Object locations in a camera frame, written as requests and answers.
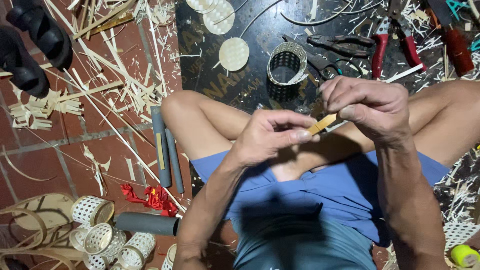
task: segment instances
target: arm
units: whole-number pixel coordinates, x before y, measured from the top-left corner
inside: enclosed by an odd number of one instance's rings
[[[329,113],[355,123],[375,144],[379,203],[402,269],[448,269],[440,208],[422,175],[399,84],[338,77],[321,86]]]
[[[318,140],[304,129],[316,122],[287,110],[257,110],[183,217],[173,269],[206,270],[208,240],[223,218],[239,179],[248,167],[277,156],[279,149]]]

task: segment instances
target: red fabric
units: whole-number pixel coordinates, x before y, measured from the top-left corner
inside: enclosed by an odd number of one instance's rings
[[[148,195],[148,200],[137,197],[130,184],[121,184],[120,188],[125,198],[129,202],[142,203],[145,207],[165,210],[161,212],[161,216],[174,217],[179,211],[178,207],[168,199],[168,194],[164,188],[158,185],[156,188],[149,186],[145,189],[144,194]]]

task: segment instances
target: black sandal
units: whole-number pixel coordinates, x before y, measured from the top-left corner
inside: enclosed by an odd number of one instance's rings
[[[0,67],[13,74],[10,81],[19,89],[36,98],[47,96],[47,76],[13,27],[0,26]]]
[[[50,60],[52,66],[63,72],[72,63],[72,43],[65,29],[60,27],[48,10],[36,0],[13,0],[7,21],[22,31]]]

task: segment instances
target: blue shorts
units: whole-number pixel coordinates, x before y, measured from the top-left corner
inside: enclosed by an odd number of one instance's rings
[[[228,151],[192,160],[206,182]],[[418,153],[423,175],[430,185],[440,181],[449,169]],[[225,218],[258,217],[265,214],[307,214],[321,207],[320,217],[349,226],[379,246],[390,238],[377,196],[378,162],[375,151],[357,154],[343,162],[300,179],[278,182],[268,164],[248,169],[226,211]]]

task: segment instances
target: gray tube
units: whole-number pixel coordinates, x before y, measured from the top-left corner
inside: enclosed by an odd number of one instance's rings
[[[153,123],[153,136],[155,138],[155,148],[157,152],[156,160],[158,161],[158,177],[160,179],[160,185],[162,185],[162,187],[171,187],[172,178],[170,176],[170,160],[168,158],[167,135],[165,134],[165,123],[163,122],[162,114],[160,113],[160,106],[152,106],[151,112]],[[160,142],[157,141],[157,134],[161,137]],[[160,166],[161,159],[158,154],[159,143],[161,143],[162,146],[163,164],[165,165],[165,168],[163,170]]]
[[[175,185],[177,186],[178,193],[183,193],[183,180],[181,178],[179,157],[177,155],[177,147],[175,146],[175,139],[173,138],[172,132],[169,129],[165,129],[167,134],[167,143],[168,143],[168,155],[170,156],[170,163],[172,164],[173,177],[175,177]]]
[[[179,218],[155,214],[123,212],[117,217],[115,228],[138,233],[176,236]]]

